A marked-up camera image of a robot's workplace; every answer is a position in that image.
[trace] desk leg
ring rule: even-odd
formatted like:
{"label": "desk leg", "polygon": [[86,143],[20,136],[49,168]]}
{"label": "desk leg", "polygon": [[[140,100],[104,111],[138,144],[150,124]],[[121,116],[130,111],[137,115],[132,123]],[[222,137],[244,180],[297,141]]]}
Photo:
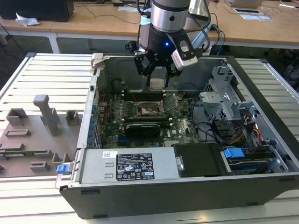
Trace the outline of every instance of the desk leg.
{"label": "desk leg", "polygon": [[3,45],[3,46],[6,46],[7,45],[7,41],[5,39],[5,36],[6,35],[0,35],[0,43]]}
{"label": "desk leg", "polygon": [[54,54],[60,54],[56,33],[51,33],[48,36],[48,38],[49,38],[53,53]]}
{"label": "desk leg", "polygon": [[87,41],[88,41],[88,48],[90,50],[93,50],[93,40],[92,39],[87,39]]}

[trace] blue drive latch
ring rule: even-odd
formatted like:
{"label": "blue drive latch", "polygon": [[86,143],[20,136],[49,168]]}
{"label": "blue drive latch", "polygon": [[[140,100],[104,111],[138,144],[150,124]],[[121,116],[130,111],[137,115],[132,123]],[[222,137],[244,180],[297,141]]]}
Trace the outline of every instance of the blue drive latch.
{"label": "blue drive latch", "polygon": [[245,157],[241,148],[226,148],[224,150],[226,158],[243,158]]}

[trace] white label sticker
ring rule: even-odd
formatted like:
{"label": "white label sticker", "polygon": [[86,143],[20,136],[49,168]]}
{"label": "white label sticker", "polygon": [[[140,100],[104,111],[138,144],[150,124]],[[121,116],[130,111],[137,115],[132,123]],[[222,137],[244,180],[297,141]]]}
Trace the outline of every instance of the white label sticker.
{"label": "white label sticker", "polygon": [[104,151],[103,158],[116,158],[117,151]]}

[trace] wooden desk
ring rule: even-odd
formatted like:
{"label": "wooden desk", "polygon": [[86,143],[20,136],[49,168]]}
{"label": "wooden desk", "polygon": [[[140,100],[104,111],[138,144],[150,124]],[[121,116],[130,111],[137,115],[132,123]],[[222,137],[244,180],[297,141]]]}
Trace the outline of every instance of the wooden desk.
{"label": "wooden desk", "polygon": [[[113,5],[74,5],[74,14],[69,22],[41,21],[41,25],[27,28],[17,25],[14,20],[1,20],[1,23],[13,35],[48,37],[53,53],[60,53],[58,37],[136,40],[140,21],[137,12],[120,12],[118,7]],[[224,0],[220,0],[219,3],[210,2],[209,8],[211,13],[217,14],[218,25],[226,35],[225,45],[299,49],[298,9],[279,7],[279,1],[264,1],[263,6],[258,9],[273,21],[250,21],[243,19]],[[114,15],[132,24],[108,15]],[[212,41],[217,40],[216,31],[210,31],[209,36]]]}
{"label": "wooden desk", "polygon": [[[269,7],[277,8],[281,13]],[[273,21],[245,20],[239,14],[235,14],[236,12],[224,0],[220,0],[217,4],[211,2],[209,9],[211,13],[217,14],[219,28],[226,35],[226,45],[299,48],[298,9],[279,7],[279,1],[264,1],[258,10],[271,17]],[[211,39],[217,38],[216,31],[209,32],[209,36]]]}
{"label": "wooden desk", "polygon": [[77,6],[78,4],[74,3],[74,5],[74,14],[69,21],[54,22],[50,27],[51,32],[120,36],[137,36],[138,34],[140,23],[138,12],[120,12],[118,7],[114,7],[112,4],[107,6]]}

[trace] blue tab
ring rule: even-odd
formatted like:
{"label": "blue tab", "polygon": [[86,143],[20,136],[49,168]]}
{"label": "blue tab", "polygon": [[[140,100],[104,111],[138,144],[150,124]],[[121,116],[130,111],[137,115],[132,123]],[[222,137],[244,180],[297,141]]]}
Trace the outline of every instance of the blue tab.
{"label": "blue tab", "polygon": [[69,174],[70,165],[59,165],[56,169],[57,174]]}
{"label": "blue tab", "polygon": [[245,157],[241,148],[227,148],[224,150],[226,158],[243,158]]}

